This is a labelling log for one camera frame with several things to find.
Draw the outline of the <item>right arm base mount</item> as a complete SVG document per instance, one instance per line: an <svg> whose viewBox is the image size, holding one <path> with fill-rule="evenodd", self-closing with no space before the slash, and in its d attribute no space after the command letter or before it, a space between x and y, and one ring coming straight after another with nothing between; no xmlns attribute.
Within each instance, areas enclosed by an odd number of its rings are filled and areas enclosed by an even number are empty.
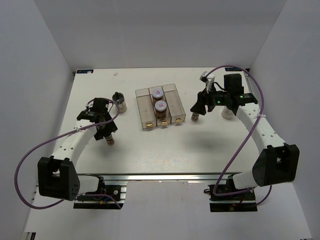
<svg viewBox="0 0 320 240"><path fill-rule="evenodd" d="M256 196L254 191L236 195L216 196L213 193L214 184L203 190L209 196L209 207L212 213L257 212Z"/></svg>

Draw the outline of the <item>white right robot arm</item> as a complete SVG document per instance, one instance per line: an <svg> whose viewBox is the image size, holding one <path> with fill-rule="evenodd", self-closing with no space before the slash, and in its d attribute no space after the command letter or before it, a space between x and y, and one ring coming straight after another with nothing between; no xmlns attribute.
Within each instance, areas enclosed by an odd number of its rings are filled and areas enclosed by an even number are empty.
<svg viewBox="0 0 320 240"><path fill-rule="evenodd" d="M261 104L252 93L246 93L239 73L226 74L224 87L216 90L215 77L204 72L200 80L205 89L197 94L191 112L204 116L216 106L224 106L246 127L259 156L251 169L234 174L225 188L226 195L236 200L244 190L293 182L296 178L300 150L282 139L260 112Z"/></svg>

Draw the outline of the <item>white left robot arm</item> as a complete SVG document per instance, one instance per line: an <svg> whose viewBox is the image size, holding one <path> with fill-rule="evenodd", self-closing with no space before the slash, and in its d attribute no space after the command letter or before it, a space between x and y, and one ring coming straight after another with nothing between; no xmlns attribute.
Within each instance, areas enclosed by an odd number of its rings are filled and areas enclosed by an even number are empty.
<svg viewBox="0 0 320 240"><path fill-rule="evenodd" d="M97 175L78 175L76 165L91 139L115 143L112 136L117 126L109 107L114 102L94 98L76 118L74 130L50 157L42 157L37 164L38 190L43 197L73 201L79 195L89 194L99 200L105 196L104 181Z"/></svg>

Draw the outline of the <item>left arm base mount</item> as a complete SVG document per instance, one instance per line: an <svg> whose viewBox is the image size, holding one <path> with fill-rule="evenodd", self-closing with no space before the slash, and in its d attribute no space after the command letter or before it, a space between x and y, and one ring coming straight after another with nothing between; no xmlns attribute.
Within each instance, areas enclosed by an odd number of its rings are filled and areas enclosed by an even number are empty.
<svg viewBox="0 0 320 240"><path fill-rule="evenodd" d="M80 177L95 177L97 187L79 194L73 203L74 209L84 210L120 210L126 199L127 181L108 179L103 175L85 174Z"/></svg>

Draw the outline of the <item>brown jar white lid front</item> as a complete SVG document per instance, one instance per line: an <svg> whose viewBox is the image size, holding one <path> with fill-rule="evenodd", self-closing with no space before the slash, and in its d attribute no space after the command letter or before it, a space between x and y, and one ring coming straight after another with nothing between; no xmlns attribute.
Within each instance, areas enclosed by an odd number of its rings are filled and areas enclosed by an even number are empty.
<svg viewBox="0 0 320 240"><path fill-rule="evenodd" d="M164 100L159 100L154 104L155 117L157 119L165 119L167 117L167 103Z"/></svg>

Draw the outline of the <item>brown jar white lid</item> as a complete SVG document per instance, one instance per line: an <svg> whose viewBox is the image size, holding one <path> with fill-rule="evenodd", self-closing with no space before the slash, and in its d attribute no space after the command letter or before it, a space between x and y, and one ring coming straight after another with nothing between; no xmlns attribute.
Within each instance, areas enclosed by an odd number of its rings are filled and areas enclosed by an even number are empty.
<svg viewBox="0 0 320 240"><path fill-rule="evenodd" d="M154 89L151 93L152 102L155 104L157 101L162 101L164 98L164 92L161 88Z"/></svg>
<svg viewBox="0 0 320 240"><path fill-rule="evenodd" d="M165 119L167 117L167 103L164 100L159 100L154 104L155 117L157 119Z"/></svg>

